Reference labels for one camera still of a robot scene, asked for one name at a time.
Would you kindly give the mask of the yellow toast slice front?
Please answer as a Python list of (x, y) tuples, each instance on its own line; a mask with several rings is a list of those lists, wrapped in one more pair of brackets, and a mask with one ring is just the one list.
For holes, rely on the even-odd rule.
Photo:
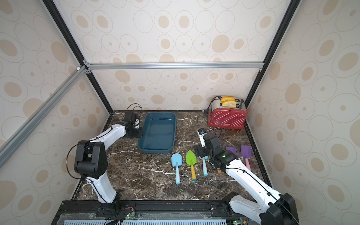
[(224, 101), (221, 103), (222, 107), (227, 107), (227, 108), (236, 108), (237, 107), (237, 103), (235, 100), (228, 100), (228, 101)]

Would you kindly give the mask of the yellow toast slice back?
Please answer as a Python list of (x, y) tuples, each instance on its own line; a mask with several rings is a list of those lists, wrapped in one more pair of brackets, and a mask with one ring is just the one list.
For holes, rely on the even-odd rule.
[(222, 97), (221, 102), (235, 101), (234, 97)]

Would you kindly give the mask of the left diagonal aluminium frame bar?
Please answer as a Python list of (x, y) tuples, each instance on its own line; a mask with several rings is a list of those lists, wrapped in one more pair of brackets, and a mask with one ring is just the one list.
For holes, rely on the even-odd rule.
[(39, 109), (8, 139), (1, 147), (1, 167), (12, 157), (15, 151), (23, 144), (28, 136), (43, 121), (43, 119), (52, 111), (60, 102), (69, 89), (85, 73), (86, 66), (81, 66), (69, 76), (65, 82), (55, 90)]

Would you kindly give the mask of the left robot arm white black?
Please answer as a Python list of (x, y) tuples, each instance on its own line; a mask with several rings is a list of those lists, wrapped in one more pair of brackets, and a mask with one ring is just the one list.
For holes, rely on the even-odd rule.
[(135, 112), (127, 112), (120, 122), (91, 140), (80, 141), (76, 146), (74, 171), (90, 183), (101, 203), (113, 203), (117, 196), (107, 176), (107, 149), (122, 137), (142, 136), (140, 116)]

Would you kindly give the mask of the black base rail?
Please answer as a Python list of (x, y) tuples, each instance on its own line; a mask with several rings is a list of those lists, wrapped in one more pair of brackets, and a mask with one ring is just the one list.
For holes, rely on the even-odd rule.
[(222, 200), (63, 201), (52, 224), (206, 224), (237, 225), (247, 219), (260, 225), (297, 225), (295, 200), (289, 194), (266, 196), (253, 202), (235, 192)]

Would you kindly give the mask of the green shovel yellow handle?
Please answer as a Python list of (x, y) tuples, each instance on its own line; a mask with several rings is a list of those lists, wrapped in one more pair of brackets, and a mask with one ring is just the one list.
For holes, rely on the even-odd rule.
[(194, 165), (196, 164), (196, 162), (197, 162), (197, 158), (196, 158), (194, 152), (193, 151), (188, 151), (187, 154), (186, 154), (186, 163), (188, 165), (190, 165), (192, 180), (194, 182), (197, 181), (195, 168), (194, 168)]

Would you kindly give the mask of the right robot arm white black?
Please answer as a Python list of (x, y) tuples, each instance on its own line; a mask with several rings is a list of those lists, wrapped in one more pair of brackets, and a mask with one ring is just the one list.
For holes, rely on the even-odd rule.
[(225, 151), (218, 136), (203, 129), (197, 131), (200, 145), (194, 147), (195, 155), (208, 157), (212, 166), (237, 181), (250, 193), (254, 201), (240, 195), (231, 197), (228, 204), (232, 212), (242, 214), (260, 225), (297, 225), (298, 212), (294, 198), (282, 195), (252, 173), (231, 151)]

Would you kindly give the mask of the teal plastic storage box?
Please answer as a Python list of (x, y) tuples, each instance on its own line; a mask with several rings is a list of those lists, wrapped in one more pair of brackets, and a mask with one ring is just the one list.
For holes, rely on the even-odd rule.
[(168, 154), (174, 148), (176, 115), (172, 112), (150, 112), (142, 127), (138, 148), (144, 153)]

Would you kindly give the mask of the yellow toast slice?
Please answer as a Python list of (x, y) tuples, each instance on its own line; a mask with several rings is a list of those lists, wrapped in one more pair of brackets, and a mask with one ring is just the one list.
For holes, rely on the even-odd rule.
[(221, 102), (235, 101), (234, 97), (222, 97)]
[(228, 100), (228, 101), (224, 101), (221, 103), (222, 107), (227, 107), (227, 108), (236, 108), (237, 107), (237, 103), (235, 100)]

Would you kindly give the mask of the light blue shovel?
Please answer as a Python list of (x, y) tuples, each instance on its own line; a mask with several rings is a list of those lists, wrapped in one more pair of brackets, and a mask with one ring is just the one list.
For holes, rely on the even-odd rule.
[(179, 153), (173, 154), (171, 157), (171, 163), (176, 169), (176, 184), (179, 185), (181, 183), (179, 167), (182, 165), (182, 155)]
[(208, 156), (199, 157), (202, 161), (203, 175), (208, 176), (208, 169), (206, 165), (206, 160), (209, 158)]

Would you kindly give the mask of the horizontal aluminium frame bar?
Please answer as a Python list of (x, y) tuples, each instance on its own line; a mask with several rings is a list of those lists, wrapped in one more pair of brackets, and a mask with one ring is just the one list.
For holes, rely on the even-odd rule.
[(90, 70), (101, 69), (212, 69), (212, 68), (262, 68), (261, 61), (249, 62), (149, 62), (149, 63), (88, 63)]

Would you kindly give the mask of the red polka dot toaster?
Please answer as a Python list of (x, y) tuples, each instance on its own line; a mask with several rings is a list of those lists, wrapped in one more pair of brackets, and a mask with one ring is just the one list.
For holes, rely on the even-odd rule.
[(243, 129), (248, 109), (245, 101), (241, 98), (235, 98), (236, 108), (227, 108), (221, 106), (222, 96), (216, 96), (208, 108), (208, 125), (225, 129)]

